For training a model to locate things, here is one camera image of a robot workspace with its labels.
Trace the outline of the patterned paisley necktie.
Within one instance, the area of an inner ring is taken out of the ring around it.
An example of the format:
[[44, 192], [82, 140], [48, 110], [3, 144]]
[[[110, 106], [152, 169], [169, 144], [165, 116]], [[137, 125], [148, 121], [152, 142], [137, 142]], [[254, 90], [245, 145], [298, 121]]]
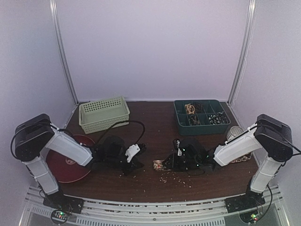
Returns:
[[[231, 161], [230, 164], [246, 162], [249, 160], [251, 160], [251, 153], [236, 158], [235, 160]], [[169, 166], [167, 163], [165, 163], [165, 160], [154, 160], [153, 169], [155, 171], [171, 171], [173, 170], [173, 166]]]

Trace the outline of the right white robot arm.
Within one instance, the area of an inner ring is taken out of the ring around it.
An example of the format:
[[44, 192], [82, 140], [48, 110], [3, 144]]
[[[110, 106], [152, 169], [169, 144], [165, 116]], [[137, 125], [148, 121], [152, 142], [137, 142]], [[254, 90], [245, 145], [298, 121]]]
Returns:
[[280, 166], [293, 156], [291, 128], [266, 114], [259, 115], [257, 121], [242, 134], [211, 150], [207, 151], [194, 138], [176, 140], [174, 147], [178, 152], [163, 160], [165, 169], [202, 170], [204, 173], [214, 172], [253, 151], [264, 150], [266, 158], [250, 179], [249, 191], [241, 197], [241, 204], [246, 208], [258, 202], [259, 194], [265, 190]]

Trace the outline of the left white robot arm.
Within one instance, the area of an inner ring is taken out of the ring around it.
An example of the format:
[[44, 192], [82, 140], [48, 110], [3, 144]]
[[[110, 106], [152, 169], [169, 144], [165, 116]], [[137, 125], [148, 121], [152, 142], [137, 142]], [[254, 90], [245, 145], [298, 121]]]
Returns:
[[79, 166], [89, 170], [97, 164], [106, 164], [122, 170], [124, 175], [143, 167], [137, 156], [146, 151], [146, 145], [136, 141], [126, 147], [118, 136], [109, 136], [103, 142], [97, 141], [88, 145], [79, 142], [65, 129], [56, 127], [50, 117], [43, 113], [20, 125], [10, 143], [13, 157], [22, 162], [41, 186], [49, 201], [57, 209], [67, 206], [68, 200], [60, 193], [60, 187], [48, 158], [42, 157], [43, 152], [57, 154], [72, 160]]

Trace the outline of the dark green compartment organizer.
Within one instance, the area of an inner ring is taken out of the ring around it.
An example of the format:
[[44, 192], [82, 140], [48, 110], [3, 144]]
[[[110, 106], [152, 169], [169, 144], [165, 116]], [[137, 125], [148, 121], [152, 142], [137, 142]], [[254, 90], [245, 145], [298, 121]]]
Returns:
[[[184, 105], [192, 104], [195, 106], [195, 115], [198, 116], [201, 125], [191, 126], [189, 116], [185, 111]], [[208, 121], [208, 114], [224, 112], [229, 119], [227, 113], [218, 100], [175, 100], [174, 101], [174, 116], [178, 132], [181, 136], [196, 136], [225, 133], [228, 126], [231, 124], [211, 125]]]

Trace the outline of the tan rubber bands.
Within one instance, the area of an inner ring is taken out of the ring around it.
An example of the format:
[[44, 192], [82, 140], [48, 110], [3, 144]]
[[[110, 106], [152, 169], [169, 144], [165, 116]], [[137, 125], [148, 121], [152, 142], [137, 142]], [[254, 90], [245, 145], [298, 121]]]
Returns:
[[192, 105], [192, 104], [186, 104], [186, 105], [184, 105], [184, 107], [185, 107], [185, 111], [186, 111], [186, 113], [188, 114], [188, 115], [190, 115], [190, 114], [195, 114], [195, 106], [194, 105]]

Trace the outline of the pale green plastic basket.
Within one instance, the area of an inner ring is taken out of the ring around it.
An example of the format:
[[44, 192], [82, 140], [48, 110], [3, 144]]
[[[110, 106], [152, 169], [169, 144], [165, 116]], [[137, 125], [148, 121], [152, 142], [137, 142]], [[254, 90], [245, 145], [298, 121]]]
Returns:
[[127, 125], [129, 116], [130, 110], [123, 96], [79, 105], [79, 125], [85, 134], [104, 131], [120, 121], [119, 127]]

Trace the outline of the black white small clips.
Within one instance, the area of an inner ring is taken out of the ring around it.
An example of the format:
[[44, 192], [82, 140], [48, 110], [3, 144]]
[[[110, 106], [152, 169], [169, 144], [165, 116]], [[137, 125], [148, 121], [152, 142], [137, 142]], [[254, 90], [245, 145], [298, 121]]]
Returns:
[[208, 121], [211, 125], [222, 125], [222, 124], [229, 124], [230, 121], [224, 112], [218, 112], [215, 114], [208, 114]]

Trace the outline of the red round tray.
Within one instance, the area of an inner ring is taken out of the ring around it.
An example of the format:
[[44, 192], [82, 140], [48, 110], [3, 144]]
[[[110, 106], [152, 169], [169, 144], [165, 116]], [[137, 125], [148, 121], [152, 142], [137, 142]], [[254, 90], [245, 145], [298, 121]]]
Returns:
[[82, 152], [77, 142], [93, 145], [94, 141], [85, 135], [75, 135], [75, 144], [64, 148], [62, 151], [50, 149], [46, 156], [46, 163], [53, 176], [60, 183], [73, 183], [86, 177], [91, 169], [80, 165], [78, 162], [86, 160], [87, 154]]

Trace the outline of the striped ceramic mug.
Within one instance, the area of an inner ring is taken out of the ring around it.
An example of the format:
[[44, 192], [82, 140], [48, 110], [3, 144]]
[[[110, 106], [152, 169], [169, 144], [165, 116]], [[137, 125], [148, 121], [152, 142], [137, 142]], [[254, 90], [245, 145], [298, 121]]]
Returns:
[[237, 136], [239, 136], [240, 134], [242, 134], [244, 132], [244, 130], [240, 127], [240, 126], [233, 126], [229, 129], [228, 133], [227, 133], [227, 141], [230, 141], [234, 138], [236, 138]]

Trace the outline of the front aluminium rail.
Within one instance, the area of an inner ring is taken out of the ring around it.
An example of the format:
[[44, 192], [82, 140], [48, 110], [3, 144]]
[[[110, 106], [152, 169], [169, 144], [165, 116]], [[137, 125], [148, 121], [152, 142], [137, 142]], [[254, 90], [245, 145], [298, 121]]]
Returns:
[[64, 226], [244, 226], [247, 212], [264, 213], [257, 226], [290, 226], [277, 186], [264, 191], [265, 204], [228, 212], [224, 198], [186, 202], [113, 202], [85, 198], [80, 214], [61, 220]]

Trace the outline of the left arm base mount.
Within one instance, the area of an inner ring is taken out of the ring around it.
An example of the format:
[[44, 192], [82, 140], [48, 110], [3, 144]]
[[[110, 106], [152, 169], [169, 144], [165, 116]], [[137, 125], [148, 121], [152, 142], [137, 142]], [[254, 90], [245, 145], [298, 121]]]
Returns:
[[83, 209], [84, 200], [81, 198], [66, 196], [61, 188], [53, 194], [44, 194], [43, 205], [51, 207], [54, 210], [50, 213], [50, 219], [55, 225], [65, 224], [73, 213], [80, 214]]

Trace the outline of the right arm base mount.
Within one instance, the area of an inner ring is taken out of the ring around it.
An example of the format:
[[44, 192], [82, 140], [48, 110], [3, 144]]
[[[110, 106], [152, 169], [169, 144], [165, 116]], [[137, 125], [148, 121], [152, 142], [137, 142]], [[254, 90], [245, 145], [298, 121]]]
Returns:
[[244, 195], [230, 197], [224, 200], [228, 213], [239, 212], [239, 218], [247, 224], [256, 223], [263, 205], [266, 203], [263, 194], [246, 192]]

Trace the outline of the right aluminium frame post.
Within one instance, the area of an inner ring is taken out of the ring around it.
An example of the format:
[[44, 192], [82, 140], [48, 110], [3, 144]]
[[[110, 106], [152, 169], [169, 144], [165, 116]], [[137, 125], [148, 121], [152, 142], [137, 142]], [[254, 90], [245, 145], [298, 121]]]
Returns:
[[229, 98], [227, 101], [230, 107], [233, 107], [235, 105], [235, 100], [237, 99], [238, 91], [245, 71], [246, 58], [247, 58], [247, 54], [248, 54], [248, 50], [250, 47], [251, 38], [253, 34], [253, 25], [255, 21], [256, 6], [257, 6], [256, 0], [249, 0], [241, 51], [238, 58], [238, 64], [234, 76], [234, 81], [232, 83]]

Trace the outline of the aluminium frame post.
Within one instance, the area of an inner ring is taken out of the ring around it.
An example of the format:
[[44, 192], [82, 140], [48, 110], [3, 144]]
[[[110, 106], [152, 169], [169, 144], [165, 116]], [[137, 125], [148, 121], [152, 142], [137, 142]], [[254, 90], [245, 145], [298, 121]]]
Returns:
[[248, 54], [248, 50], [250, 47], [251, 38], [253, 34], [253, 25], [255, 21], [256, 6], [257, 6], [256, 0], [249, 0], [241, 51], [238, 58], [238, 64], [234, 76], [234, 81], [232, 83], [229, 98], [227, 101], [230, 107], [233, 107], [235, 105], [235, 100], [237, 99], [238, 91], [245, 71], [246, 58], [247, 58], [247, 54]]
[[75, 87], [74, 87], [74, 84], [73, 84], [73, 81], [71, 78], [65, 49], [63, 46], [63, 38], [62, 38], [61, 29], [60, 29], [56, 0], [50, 0], [49, 6], [50, 6], [50, 12], [51, 12], [51, 16], [52, 16], [52, 20], [53, 20], [53, 24], [54, 24], [55, 35], [56, 35], [56, 40], [57, 40], [57, 45], [58, 45], [58, 50], [59, 50], [59, 56], [60, 56], [60, 60], [61, 60], [62, 68], [63, 68], [63, 73], [66, 78], [67, 86], [68, 86], [68, 89], [72, 96], [73, 102], [75, 105], [77, 105], [79, 103], [79, 101], [78, 101]]

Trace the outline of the left aluminium frame post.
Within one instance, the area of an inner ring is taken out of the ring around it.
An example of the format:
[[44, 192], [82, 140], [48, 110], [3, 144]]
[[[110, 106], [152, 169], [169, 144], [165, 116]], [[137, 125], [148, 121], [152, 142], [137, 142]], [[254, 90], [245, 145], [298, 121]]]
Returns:
[[78, 101], [75, 87], [74, 87], [74, 84], [73, 84], [73, 81], [71, 78], [65, 49], [63, 46], [63, 38], [62, 38], [61, 29], [60, 29], [56, 0], [50, 0], [49, 6], [50, 6], [50, 12], [51, 12], [51, 16], [52, 16], [52, 20], [53, 20], [53, 24], [54, 24], [55, 35], [56, 35], [56, 40], [57, 40], [57, 45], [58, 45], [58, 50], [59, 50], [59, 56], [60, 56], [60, 60], [61, 60], [62, 68], [63, 68], [63, 73], [66, 78], [67, 86], [68, 86], [68, 89], [72, 96], [73, 102], [75, 105], [77, 105], [79, 103], [79, 101]]

